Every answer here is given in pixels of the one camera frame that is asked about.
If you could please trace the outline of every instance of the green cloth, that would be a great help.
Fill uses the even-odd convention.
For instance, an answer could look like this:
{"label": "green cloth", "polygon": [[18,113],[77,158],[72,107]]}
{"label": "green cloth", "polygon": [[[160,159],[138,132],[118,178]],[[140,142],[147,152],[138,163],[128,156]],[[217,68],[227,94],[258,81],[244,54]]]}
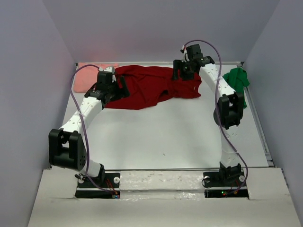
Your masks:
{"label": "green cloth", "polygon": [[236,92],[244,93],[244,87],[248,87],[250,82],[247,79],[247,72],[242,68],[232,69],[229,73],[226,73],[223,78]]}

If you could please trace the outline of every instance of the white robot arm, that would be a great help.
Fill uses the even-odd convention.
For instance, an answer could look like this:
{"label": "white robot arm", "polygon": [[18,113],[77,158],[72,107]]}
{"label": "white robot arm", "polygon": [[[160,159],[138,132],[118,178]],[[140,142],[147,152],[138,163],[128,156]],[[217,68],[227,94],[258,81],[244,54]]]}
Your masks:
{"label": "white robot arm", "polygon": [[210,56],[203,56],[198,44],[186,49],[182,48],[181,52],[183,53],[183,59],[174,60],[173,79],[178,79],[180,76],[183,80],[191,80],[194,79],[194,74],[198,73],[214,94],[219,80],[216,105],[220,119],[214,112],[214,120],[217,125],[220,125],[219,123],[222,125],[222,130],[220,129],[222,155],[219,172],[208,175],[211,178],[208,181],[212,181],[209,184],[210,187],[214,185],[230,186],[231,183],[243,175],[243,172],[241,171],[240,159],[225,139],[224,134],[233,143],[237,136],[238,125],[243,117],[244,94],[235,92],[221,76],[218,77],[219,73],[213,59]]}
{"label": "white robot arm", "polygon": [[104,166],[89,160],[82,137],[82,119],[87,129],[93,119],[110,101],[116,101],[129,96],[124,77],[119,78],[120,88],[115,77],[115,69],[108,67],[99,69],[97,82],[85,94],[80,105],[80,111],[75,114],[60,129],[52,129],[49,133],[49,161],[53,166],[74,169],[81,174],[104,179]]}

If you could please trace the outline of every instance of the gray wall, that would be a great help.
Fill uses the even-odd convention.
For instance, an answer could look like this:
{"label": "gray wall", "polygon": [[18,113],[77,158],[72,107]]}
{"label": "gray wall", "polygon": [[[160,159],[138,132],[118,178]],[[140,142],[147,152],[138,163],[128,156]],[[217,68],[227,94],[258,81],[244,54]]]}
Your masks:
{"label": "gray wall", "polygon": [[[44,0],[75,61],[172,61],[192,39],[244,61],[279,0]],[[214,54],[209,47],[204,52]]]}
{"label": "gray wall", "polygon": [[281,0],[245,69],[275,164],[303,223],[303,1]]}
{"label": "gray wall", "polygon": [[0,7],[0,226],[25,227],[74,63],[41,0]]}

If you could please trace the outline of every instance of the pink cloth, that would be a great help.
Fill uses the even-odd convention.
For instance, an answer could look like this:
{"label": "pink cloth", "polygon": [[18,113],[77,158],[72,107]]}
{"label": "pink cloth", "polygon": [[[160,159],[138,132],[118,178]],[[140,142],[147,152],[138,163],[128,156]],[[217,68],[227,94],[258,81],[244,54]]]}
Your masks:
{"label": "pink cloth", "polygon": [[[78,63],[78,67],[82,67],[83,65],[87,65],[87,63]],[[98,67],[107,68],[109,66],[113,66],[114,68],[118,68],[119,64],[94,64]],[[91,86],[97,81],[98,70],[95,67],[85,67],[76,73],[74,79],[74,92],[85,93],[87,92]]]}

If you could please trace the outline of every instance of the white table surface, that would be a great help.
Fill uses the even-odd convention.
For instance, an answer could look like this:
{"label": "white table surface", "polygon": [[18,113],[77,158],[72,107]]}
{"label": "white table surface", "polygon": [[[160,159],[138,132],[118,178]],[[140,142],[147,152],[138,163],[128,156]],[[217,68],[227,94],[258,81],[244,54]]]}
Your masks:
{"label": "white table surface", "polygon": [[[223,74],[236,65],[223,65]],[[142,110],[104,109],[88,129],[91,158],[106,169],[218,168],[221,137],[213,119],[214,94],[171,100]],[[83,94],[74,93],[79,103]],[[249,167],[268,166],[249,103],[234,143]],[[66,123],[76,111],[69,98]]]}
{"label": "white table surface", "polygon": [[203,171],[122,171],[121,199],[77,199],[74,174],[44,170],[28,227],[300,226],[278,168],[250,169],[250,199],[204,198]]}

